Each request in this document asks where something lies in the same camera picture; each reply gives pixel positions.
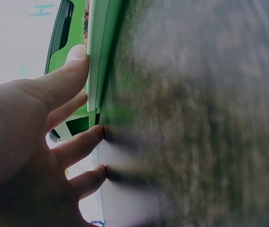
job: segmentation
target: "fingernail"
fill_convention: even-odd
[[[87,49],[84,45],[78,44],[73,46],[66,58],[66,63],[84,58],[87,55]]]

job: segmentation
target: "blurred surface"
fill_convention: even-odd
[[[269,1],[122,11],[98,148],[106,227],[269,227]]]

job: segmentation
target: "blue graffiti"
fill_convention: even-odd
[[[50,4],[50,5],[39,5],[39,6],[33,6],[33,8],[40,8],[40,11],[38,13],[33,13],[28,15],[29,17],[35,17],[35,16],[47,16],[47,15],[51,15],[51,12],[43,12],[43,10],[45,8],[49,8],[49,7],[53,7],[54,4]]]
[[[92,221],[92,222],[90,222],[91,224],[100,224],[100,225],[102,225],[102,226],[100,226],[100,227],[105,227],[105,223],[104,222],[102,222],[102,221]]]

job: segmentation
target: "palm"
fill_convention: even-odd
[[[0,226],[90,225],[78,201],[102,184],[106,169],[99,166],[70,181],[64,171],[103,139],[102,128],[51,150],[45,141],[48,131],[86,102],[86,94],[77,93],[87,73],[86,58],[43,78],[0,86]]]

